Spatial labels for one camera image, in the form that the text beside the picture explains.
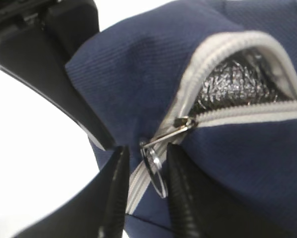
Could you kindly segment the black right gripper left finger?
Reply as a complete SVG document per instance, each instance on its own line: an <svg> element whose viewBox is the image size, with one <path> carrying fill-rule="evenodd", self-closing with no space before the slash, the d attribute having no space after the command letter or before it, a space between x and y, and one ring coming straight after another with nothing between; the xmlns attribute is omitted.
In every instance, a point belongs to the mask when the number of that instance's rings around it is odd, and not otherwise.
<svg viewBox="0 0 297 238"><path fill-rule="evenodd" d="M120 238L129 190L130 152L117 147L104 168L75 197L17 238Z"/></svg>

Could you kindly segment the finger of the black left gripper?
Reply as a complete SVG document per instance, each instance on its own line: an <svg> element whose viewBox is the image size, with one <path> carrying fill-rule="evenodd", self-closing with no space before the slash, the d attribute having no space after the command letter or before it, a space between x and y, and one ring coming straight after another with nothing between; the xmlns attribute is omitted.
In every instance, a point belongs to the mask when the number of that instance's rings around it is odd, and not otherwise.
<svg viewBox="0 0 297 238"><path fill-rule="evenodd" d="M0 0L0 70L60 109L98 148L109 150L114 138L65 70L98 32L92 0Z"/></svg>

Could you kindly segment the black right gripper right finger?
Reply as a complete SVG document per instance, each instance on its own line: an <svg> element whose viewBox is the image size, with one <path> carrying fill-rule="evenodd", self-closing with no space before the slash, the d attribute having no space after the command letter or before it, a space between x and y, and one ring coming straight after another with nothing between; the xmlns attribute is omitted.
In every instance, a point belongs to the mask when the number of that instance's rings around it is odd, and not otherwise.
<svg viewBox="0 0 297 238"><path fill-rule="evenodd" d="M167 147L168 209L177 238L297 238L297 159L259 145Z"/></svg>

